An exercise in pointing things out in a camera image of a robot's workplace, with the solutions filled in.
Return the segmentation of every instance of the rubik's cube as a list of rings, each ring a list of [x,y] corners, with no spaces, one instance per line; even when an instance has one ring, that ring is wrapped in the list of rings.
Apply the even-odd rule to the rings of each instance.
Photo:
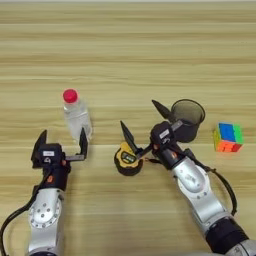
[[[219,123],[213,137],[218,152],[237,152],[243,145],[242,130],[236,124]]]

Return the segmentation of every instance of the black cup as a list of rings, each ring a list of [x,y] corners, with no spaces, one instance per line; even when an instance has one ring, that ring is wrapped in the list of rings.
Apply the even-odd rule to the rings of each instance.
[[[205,119],[204,108],[196,101],[182,99],[173,104],[171,114],[172,121],[183,122],[183,125],[175,131],[176,140],[186,143],[193,141],[200,124]]]

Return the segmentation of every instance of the wooden table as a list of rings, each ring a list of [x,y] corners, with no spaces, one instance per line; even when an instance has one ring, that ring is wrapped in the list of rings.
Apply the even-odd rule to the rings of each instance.
[[[209,251],[161,166],[133,178],[113,156],[119,120],[139,144],[162,118],[151,99],[199,101],[207,118],[189,145],[232,184],[238,223],[256,238],[256,3],[0,4],[0,221],[30,197],[41,171],[30,155],[43,129],[78,150],[63,120],[62,92],[76,88],[90,107],[88,160],[73,165],[67,189],[65,255],[136,256]],[[216,153],[220,121],[243,127],[237,154]],[[212,187],[230,209],[218,180]],[[27,214],[6,233],[10,255],[24,255]]]

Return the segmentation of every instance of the plastic water bottle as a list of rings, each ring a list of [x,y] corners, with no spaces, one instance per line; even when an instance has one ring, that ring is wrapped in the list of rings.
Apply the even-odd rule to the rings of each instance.
[[[64,116],[72,137],[79,142],[82,128],[84,128],[89,141],[92,137],[92,125],[85,102],[73,89],[66,90],[63,93],[63,98]]]

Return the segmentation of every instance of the red bottle cap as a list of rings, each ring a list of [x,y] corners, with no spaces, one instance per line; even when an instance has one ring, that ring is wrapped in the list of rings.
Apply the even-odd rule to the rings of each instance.
[[[77,92],[74,89],[68,89],[63,93],[63,99],[67,103],[75,103],[78,99]]]

